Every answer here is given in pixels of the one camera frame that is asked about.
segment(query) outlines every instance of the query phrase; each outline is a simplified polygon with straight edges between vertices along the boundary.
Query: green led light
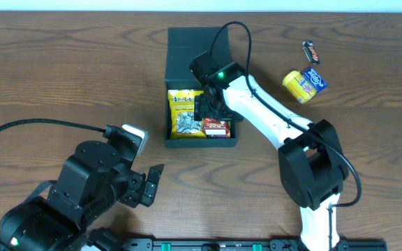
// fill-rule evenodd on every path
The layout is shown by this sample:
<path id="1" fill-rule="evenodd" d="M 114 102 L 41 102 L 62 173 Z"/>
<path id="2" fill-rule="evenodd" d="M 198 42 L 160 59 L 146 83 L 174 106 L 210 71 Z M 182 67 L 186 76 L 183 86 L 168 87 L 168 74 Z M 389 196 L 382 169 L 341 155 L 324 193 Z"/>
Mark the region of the green led light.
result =
<path id="1" fill-rule="evenodd" d="M 18 246 L 18 240 L 15 238 L 15 237 L 13 237 L 12 238 L 12 240 L 10 240 L 10 244 L 12 244 L 13 246 Z"/>

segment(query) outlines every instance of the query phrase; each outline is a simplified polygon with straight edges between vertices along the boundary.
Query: green connector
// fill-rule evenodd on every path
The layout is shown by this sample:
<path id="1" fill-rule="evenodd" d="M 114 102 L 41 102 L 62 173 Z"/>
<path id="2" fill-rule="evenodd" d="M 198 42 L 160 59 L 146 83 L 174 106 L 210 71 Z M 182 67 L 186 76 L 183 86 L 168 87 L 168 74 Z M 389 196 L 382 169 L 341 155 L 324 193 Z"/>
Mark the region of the green connector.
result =
<path id="1" fill-rule="evenodd" d="M 171 251 L 172 245 L 170 243 L 162 243 L 161 251 Z"/>
<path id="2" fill-rule="evenodd" d="M 252 244 L 252 251 L 263 251 L 262 244 Z"/>

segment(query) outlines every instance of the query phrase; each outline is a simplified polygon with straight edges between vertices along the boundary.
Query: black box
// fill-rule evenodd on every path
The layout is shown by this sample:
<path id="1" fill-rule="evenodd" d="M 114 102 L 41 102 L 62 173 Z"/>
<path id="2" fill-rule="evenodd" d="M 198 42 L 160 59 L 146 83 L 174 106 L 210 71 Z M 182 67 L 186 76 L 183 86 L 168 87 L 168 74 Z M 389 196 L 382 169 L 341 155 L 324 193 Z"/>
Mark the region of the black box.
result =
<path id="1" fill-rule="evenodd" d="M 210 50 L 212 40 L 219 29 L 220 27 L 168 29 L 167 65 L 165 67 L 165 100 L 167 103 L 165 110 L 165 147 L 233 147 L 237 144 L 238 135 L 235 122 L 230 123 L 230 138 L 170 139 L 172 116 L 168 102 L 168 90 L 202 89 L 188 66 L 196 56 Z M 232 62 L 227 28 L 217 38 L 213 55 L 220 66 L 226 66 Z"/>

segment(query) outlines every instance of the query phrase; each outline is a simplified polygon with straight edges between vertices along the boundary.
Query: yellow snack bag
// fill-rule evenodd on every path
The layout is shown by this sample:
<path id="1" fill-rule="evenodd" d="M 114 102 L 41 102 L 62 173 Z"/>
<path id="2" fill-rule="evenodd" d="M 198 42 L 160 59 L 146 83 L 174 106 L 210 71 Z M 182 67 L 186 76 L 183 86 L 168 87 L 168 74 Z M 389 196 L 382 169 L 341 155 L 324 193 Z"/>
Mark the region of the yellow snack bag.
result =
<path id="1" fill-rule="evenodd" d="M 194 120 L 195 96 L 203 91 L 169 90 L 168 101 L 172 112 L 172 132 L 170 139 L 206 139 L 202 132 L 202 121 Z"/>

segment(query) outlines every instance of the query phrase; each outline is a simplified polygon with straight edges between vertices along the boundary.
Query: wood grain surface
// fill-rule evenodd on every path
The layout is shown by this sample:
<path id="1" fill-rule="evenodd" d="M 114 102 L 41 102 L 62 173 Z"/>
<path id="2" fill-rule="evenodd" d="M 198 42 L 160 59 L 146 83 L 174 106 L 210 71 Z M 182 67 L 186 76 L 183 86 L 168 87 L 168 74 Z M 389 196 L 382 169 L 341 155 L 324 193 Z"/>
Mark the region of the wood grain surface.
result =
<path id="1" fill-rule="evenodd" d="M 246 22 L 253 32 L 251 74 L 294 112 L 337 129 L 357 168 L 363 197 L 338 210 L 346 238 L 384 239 L 402 250 L 402 15 L 333 13 L 0 12 L 0 125 L 45 117 L 103 127 L 130 123 L 151 138 L 133 169 L 165 163 L 151 208 L 115 205 L 92 227 L 122 237 L 271 238 L 298 236 L 299 208 L 287 196 L 274 147 L 248 121 L 230 149 L 165 149 L 167 28 Z M 243 63 L 244 31 L 230 30 Z M 329 88 L 300 105 L 281 86 L 308 66 L 312 40 Z M 24 125 L 0 134 L 0 219 L 97 132 Z M 341 201 L 355 195 L 345 182 Z"/>

